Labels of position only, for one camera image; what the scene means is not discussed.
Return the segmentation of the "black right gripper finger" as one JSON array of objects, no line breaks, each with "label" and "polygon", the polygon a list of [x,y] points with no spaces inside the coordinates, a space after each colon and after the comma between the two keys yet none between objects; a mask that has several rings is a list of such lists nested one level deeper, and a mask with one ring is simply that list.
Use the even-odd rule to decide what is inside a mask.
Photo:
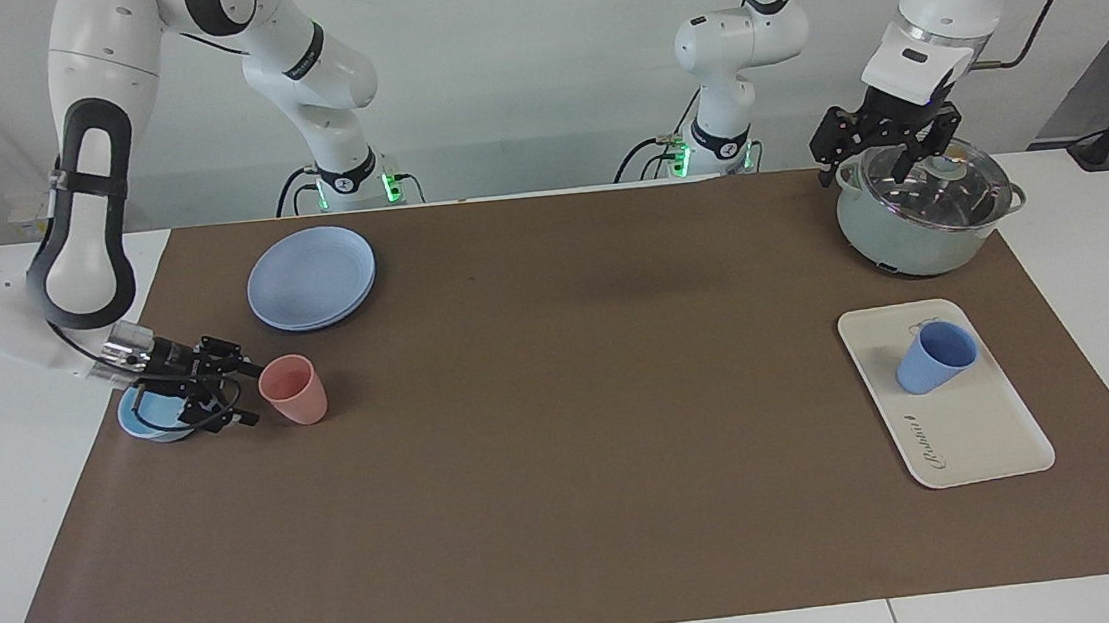
[{"label": "black right gripper finger", "polygon": [[228,425],[256,426],[260,415],[240,407],[243,384],[233,378],[221,379],[216,386],[207,387],[207,394],[187,399],[179,415],[179,423],[190,431],[204,431],[216,435]]},{"label": "black right gripper finger", "polygon": [[221,338],[203,336],[196,346],[199,372],[218,374],[218,376],[238,372],[242,376],[260,376],[264,365],[255,364],[245,356],[240,344],[221,340]]}]

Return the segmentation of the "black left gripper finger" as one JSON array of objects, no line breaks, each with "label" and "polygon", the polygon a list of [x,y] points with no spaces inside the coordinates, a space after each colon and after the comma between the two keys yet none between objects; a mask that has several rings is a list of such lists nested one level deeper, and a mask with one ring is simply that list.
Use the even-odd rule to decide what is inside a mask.
[{"label": "black left gripper finger", "polygon": [[820,165],[820,186],[830,187],[846,159],[872,149],[875,132],[876,115],[872,111],[858,108],[849,112],[848,109],[832,105],[808,141],[808,151]]},{"label": "black left gripper finger", "polygon": [[892,180],[902,184],[918,162],[943,155],[960,123],[958,108],[947,104],[937,110],[927,127],[904,131],[901,143],[903,151],[892,163]]}]

